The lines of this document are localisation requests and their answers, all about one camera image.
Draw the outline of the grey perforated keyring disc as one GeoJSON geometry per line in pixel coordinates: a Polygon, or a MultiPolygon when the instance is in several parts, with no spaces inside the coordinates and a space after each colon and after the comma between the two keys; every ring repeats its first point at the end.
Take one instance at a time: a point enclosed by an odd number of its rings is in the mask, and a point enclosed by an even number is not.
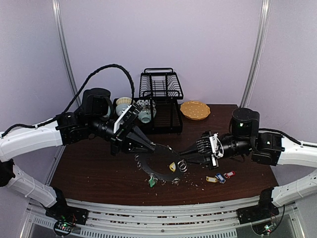
{"type": "Polygon", "coordinates": [[[171,147],[157,144],[153,153],[140,153],[135,156],[137,166],[149,175],[149,179],[158,182],[177,184],[188,170],[185,160],[171,147]],[[169,169],[171,163],[176,164],[176,171],[169,169]]]}

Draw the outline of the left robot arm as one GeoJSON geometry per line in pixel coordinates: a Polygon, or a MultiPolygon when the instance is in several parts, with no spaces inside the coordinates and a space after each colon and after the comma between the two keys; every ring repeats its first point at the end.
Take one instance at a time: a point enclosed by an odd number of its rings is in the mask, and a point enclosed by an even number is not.
{"type": "Polygon", "coordinates": [[[88,139],[91,134],[110,143],[110,153],[152,153],[155,144],[134,124],[142,108],[132,103],[113,120],[110,92],[103,88],[85,90],[82,104],[38,125],[18,125],[0,136],[0,185],[38,201],[46,215],[64,227],[85,224],[88,211],[67,205],[62,191],[47,186],[23,172],[13,158],[48,147],[65,146],[88,139]]]}

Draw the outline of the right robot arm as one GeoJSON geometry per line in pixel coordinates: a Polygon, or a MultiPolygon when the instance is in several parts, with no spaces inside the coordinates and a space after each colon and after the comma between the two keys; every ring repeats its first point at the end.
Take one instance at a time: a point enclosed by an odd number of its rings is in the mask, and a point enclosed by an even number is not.
{"type": "MultiPolygon", "coordinates": [[[[218,136],[205,131],[180,157],[189,163],[218,167],[218,160],[251,155],[258,164],[300,165],[317,167],[317,145],[299,141],[288,134],[269,128],[260,128],[260,114],[248,108],[232,112],[229,133],[218,136]]],[[[236,211],[240,224],[251,223],[279,214],[279,208],[297,199],[317,192],[317,173],[312,173],[283,186],[263,190],[257,205],[236,211]]]]}

